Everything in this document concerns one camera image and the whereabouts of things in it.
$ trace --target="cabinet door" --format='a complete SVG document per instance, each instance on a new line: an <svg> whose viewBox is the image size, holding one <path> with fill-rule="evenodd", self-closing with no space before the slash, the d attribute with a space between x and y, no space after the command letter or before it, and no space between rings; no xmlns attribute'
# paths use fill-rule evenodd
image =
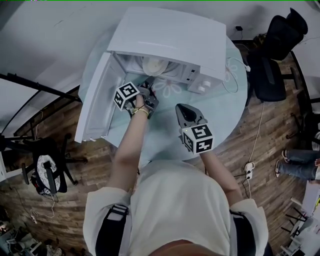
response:
<svg viewBox="0 0 320 256"><path fill-rule="evenodd" d="M83 102L74 138L76 142L107 135L116 107L113 97L125 76L126 72L112 54L104 52Z"/></svg>

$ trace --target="white shirt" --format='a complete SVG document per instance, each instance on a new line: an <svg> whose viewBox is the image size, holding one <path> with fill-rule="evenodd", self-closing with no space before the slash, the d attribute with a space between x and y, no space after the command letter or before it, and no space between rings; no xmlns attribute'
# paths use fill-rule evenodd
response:
<svg viewBox="0 0 320 256"><path fill-rule="evenodd" d="M256 255L264 254L268 228L264 211L253 199L229 208L219 184L194 166L178 161L153 161L143 170L130 198L119 188L105 187L88 194L83 234L89 252L95 246L102 222L113 204L130 205L132 230L129 255L147 256L159 247L187 240L221 254L230 254L229 209L249 213L258 230Z"/></svg>

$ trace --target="person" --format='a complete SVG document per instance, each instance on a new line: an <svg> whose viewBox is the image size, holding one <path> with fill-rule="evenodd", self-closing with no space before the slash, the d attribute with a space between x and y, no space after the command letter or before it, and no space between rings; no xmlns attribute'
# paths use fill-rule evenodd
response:
<svg viewBox="0 0 320 256"><path fill-rule="evenodd" d="M268 242L264 210L253 199L243 199L235 178L213 151L200 154L209 176L182 161L155 160L140 170L131 195L148 121L140 95L136 107L140 110L132 116L116 151L106 187L87 196L83 236L89 252L94 256L232 255L231 210L248 216L253 255L263 255Z"/></svg>
<svg viewBox="0 0 320 256"><path fill-rule="evenodd" d="M281 152L282 160L277 160L274 176L288 174L320 184L320 151L291 149Z"/></svg>

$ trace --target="power strip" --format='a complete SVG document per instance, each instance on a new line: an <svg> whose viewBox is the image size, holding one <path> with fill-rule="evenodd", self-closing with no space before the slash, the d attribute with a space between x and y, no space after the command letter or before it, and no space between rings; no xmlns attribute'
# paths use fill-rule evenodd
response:
<svg viewBox="0 0 320 256"><path fill-rule="evenodd" d="M256 167L254 162L248 162L244 166L244 171L245 171L245 179L246 180L251 180L253 177L253 172L254 168Z"/></svg>

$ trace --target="bracelet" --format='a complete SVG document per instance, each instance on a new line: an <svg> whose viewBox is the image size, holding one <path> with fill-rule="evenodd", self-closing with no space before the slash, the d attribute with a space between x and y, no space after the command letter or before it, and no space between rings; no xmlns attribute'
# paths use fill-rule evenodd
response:
<svg viewBox="0 0 320 256"><path fill-rule="evenodd" d="M138 111L142 111L142 112L146 113L146 117L149 116L149 112L148 112L148 111L146 111L145 109L136 108L136 107L133 109L133 115L134 115L135 113L137 113Z"/></svg>

